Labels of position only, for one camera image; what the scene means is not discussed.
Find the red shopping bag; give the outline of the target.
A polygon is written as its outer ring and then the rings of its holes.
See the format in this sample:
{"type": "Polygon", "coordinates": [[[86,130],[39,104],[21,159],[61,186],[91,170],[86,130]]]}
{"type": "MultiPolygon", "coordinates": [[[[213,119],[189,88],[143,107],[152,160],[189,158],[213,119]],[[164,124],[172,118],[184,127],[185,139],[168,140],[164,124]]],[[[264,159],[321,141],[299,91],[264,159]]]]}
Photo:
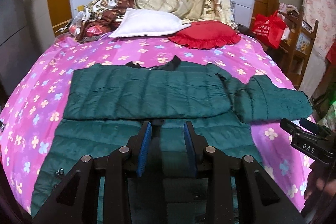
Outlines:
{"type": "Polygon", "coordinates": [[[278,17],[276,10],[272,15],[257,14],[252,27],[256,38],[265,46],[277,49],[280,46],[286,23],[278,17]]]}

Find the dark green puffer jacket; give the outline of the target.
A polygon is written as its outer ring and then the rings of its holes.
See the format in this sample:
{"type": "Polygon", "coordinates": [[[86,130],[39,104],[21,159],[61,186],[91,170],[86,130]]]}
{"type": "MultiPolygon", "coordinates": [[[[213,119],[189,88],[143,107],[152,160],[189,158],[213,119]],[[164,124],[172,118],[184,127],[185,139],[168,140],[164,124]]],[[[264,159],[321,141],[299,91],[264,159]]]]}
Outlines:
{"type": "Polygon", "coordinates": [[[187,155],[183,126],[193,124],[210,146],[228,156],[259,153],[251,125],[295,121],[312,114],[303,92],[278,88],[265,75],[244,84],[213,64],[173,59],[164,66],[96,64],[74,71],[63,118],[33,192],[37,208],[84,155],[108,156],[152,125],[141,177],[128,180],[131,223],[175,223],[201,210],[207,179],[196,178],[187,155]]]}

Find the wooden shelf rack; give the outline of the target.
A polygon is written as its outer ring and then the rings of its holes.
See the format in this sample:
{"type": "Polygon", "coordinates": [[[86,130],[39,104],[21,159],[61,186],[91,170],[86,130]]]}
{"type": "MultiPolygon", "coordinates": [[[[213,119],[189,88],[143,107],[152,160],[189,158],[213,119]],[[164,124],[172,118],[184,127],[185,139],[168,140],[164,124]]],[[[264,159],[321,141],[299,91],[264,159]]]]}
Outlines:
{"type": "Polygon", "coordinates": [[[306,67],[314,46],[319,21],[314,21],[311,26],[304,19],[305,8],[301,7],[299,14],[292,11],[288,14],[280,13],[291,22],[292,29],[286,40],[283,40],[278,47],[278,67],[282,73],[292,82],[294,88],[298,89],[302,83],[306,67]]]}

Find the brown floral bedding pile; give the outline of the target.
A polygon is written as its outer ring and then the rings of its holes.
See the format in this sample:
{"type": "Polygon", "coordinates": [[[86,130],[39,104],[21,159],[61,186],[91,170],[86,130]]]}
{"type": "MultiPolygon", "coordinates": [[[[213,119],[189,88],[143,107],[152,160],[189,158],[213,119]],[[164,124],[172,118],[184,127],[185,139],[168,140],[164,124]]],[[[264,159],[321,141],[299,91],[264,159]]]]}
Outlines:
{"type": "Polygon", "coordinates": [[[135,0],[93,0],[58,32],[68,31],[79,43],[95,41],[116,30],[126,9],[134,7],[135,0]]]}

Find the red ruffled cushion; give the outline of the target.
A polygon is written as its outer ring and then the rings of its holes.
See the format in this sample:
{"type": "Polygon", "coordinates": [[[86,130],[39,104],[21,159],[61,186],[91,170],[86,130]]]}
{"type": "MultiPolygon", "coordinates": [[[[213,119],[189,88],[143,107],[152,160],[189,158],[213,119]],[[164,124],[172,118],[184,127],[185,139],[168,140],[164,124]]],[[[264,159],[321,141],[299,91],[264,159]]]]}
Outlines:
{"type": "Polygon", "coordinates": [[[207,20],[192,22],[191,26],[170,35],[168,39],[180,46],[197,50],[211,50],[234,45],[241,39],[229,25],[207,20]]]}

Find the white pillow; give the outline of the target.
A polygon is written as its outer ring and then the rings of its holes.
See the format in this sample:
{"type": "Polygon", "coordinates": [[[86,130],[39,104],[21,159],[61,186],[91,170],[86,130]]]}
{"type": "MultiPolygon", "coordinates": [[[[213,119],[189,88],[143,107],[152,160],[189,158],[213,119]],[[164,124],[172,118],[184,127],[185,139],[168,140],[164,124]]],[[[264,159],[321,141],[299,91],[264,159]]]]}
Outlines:
{"type": "Polygon", "coordinates": [[[189,28],[179,17],[164,11],[127,8],[119,27],[109,38],[165,36],[189,28]]]}

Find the grey wardrobe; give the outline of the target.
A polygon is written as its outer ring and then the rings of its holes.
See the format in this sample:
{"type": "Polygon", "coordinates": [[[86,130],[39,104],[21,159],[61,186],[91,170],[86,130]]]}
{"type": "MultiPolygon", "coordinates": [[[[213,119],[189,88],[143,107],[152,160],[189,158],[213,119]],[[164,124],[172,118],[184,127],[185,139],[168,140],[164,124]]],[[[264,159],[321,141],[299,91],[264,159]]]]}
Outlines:
{"type": "Polygon", "coordinates": [[[47,0],[1,0],[1,87],[8,96],[54,39],[47,0]]]}

